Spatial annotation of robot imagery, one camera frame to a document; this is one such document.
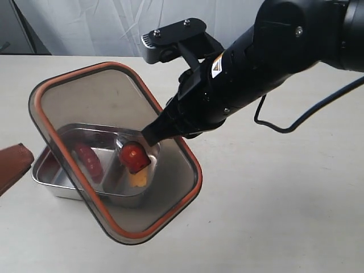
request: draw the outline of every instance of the warning label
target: warning label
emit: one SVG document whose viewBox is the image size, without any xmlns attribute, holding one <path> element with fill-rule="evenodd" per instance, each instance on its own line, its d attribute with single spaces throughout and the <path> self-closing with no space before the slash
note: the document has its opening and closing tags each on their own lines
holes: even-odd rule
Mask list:
<svg viewBox="0 0 364 273">
<path fill-rule="evenodd" d="M 219 75 L 222 72 L 221 59 L 222 59 L 222 54 L 220 54 L 219 57 L 216 58 L 212 64 L 212 67 L 211 67 L 212 78 L 215 78 L 217 75 Z"/>
</svg>

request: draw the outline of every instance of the yellow food item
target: yellow food item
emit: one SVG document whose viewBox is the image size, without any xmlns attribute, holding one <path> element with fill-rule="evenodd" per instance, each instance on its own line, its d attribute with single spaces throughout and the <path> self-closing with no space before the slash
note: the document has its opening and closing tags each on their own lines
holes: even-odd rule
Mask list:
<svg viewBox="0 0 364 273">
<path fill-rule="evenodd" d="M 144 168 L 134 175 L 128 172 L 128 177 L 131 187 L 145 187 L 147 185 L 148 168 Z"/>
</svg>

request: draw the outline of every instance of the white curtain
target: white curtain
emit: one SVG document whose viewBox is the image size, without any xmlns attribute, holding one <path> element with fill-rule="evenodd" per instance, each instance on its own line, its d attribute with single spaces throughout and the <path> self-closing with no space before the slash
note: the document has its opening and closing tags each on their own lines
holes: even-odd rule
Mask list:
<svg viewBox="0 0 364 273">
<path fill-rule="evenodd" d="M 185 18 L 203 20 L 227 47 L 263 0 L 15 0 L 53 55 L 140 56 L 140 36 Z"/>
</svg>

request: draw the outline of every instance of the screw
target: screw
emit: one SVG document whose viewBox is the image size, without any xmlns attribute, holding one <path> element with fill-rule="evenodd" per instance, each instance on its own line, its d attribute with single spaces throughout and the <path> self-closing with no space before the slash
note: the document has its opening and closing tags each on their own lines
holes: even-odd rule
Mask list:
<svg viewBox="0 0 364 273">
<path fill-rule="evenodd" d="M 186 20 L 183 22 L 183 25 L 185 25 L 186 27 L 188 27 L 190 23 L 191 23 L 191 21 L 190 21 L 189 19 L 186 19 Z"/>
<path fill-rule="evenodd" d="M 159 37 L 160 36 L 160 30 L 155 30 L 154 31 L 154 36 Z"/>
<path fill-rule="evenodd" d="M 296 37 L 300 37 L 303 33 L 303 28 L 302 27 L 297 27 L 296 28 Z"/>
</svg>

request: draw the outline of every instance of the food container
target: food container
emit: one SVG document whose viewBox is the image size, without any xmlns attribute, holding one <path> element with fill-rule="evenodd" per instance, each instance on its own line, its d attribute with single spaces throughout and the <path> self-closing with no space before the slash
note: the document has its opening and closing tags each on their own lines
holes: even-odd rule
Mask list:
<svg viewBox="0 0 364 273">
<path fill-rule="evenodd" d="M 115 241 L 149 240 L 202 186 L 198 161 L 181 138 L 153 147 L 144 141 L 141 130 L 161 110 L 140 77 L 120 63 L 42 82 L 29 99 L 30 116 L 46 143 L 33 179 L 55 196 L 85 201 Z M 119 159 L 120 148 L 130 142 L 139 143 L 150 160 L 136 174 Z"/>
</svg>

